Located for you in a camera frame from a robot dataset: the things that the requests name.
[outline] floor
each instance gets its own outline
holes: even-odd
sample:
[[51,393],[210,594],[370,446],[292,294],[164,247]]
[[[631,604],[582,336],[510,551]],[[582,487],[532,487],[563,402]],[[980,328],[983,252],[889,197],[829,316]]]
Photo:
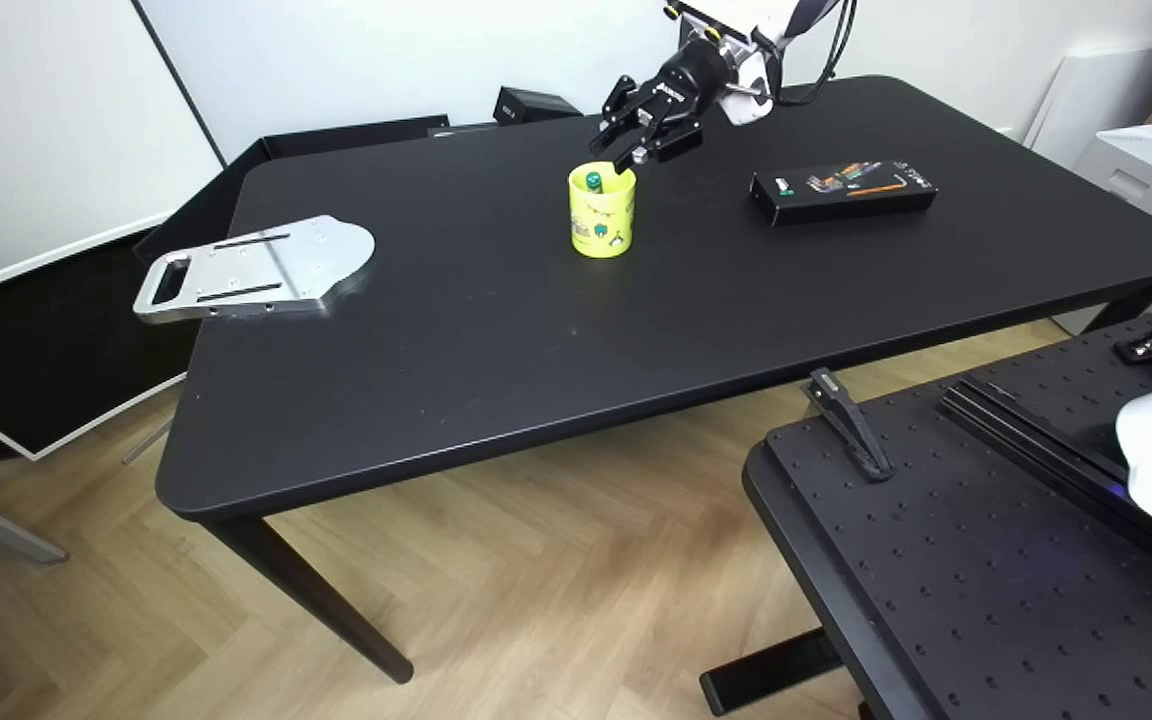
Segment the floor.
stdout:
[[[1021,323],[845,383],[883,395],[1053,341]],[[739,492],[745,453],[807,413],[793,383],[276,517],[416,658],[413,683],[158,499],[173,409],[0,464],[0,513],[70,549],[0,549],[0,714],[703,720],[703,669],[817,626]],[[731,714],[855,703],[829,672]]]

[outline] yellow cup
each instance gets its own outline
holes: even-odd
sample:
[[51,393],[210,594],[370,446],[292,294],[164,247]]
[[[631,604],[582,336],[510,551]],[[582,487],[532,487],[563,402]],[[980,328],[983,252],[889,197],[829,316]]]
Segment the yellow cup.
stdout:
[[637,173],[610,160],[570,173],[571,245],[582,255],[612,259],[631,247]]

